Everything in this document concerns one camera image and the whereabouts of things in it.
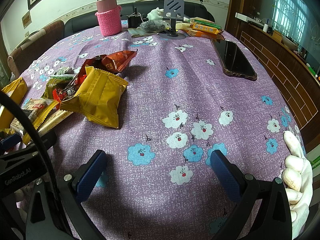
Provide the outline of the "white gloved right hand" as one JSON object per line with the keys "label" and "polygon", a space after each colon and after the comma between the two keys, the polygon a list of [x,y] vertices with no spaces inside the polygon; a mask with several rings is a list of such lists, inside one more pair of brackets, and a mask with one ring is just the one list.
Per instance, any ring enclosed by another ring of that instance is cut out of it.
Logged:
{"label": "white gloved right hand", "polygon": [[285,169],[281,178],[287,185],[286,194],[290,205],[292,239],[295,239],[309,215],[313,195],[312,168],[296,136],[291,131],[285,131],[283,139],[290,155],[285,158]]}

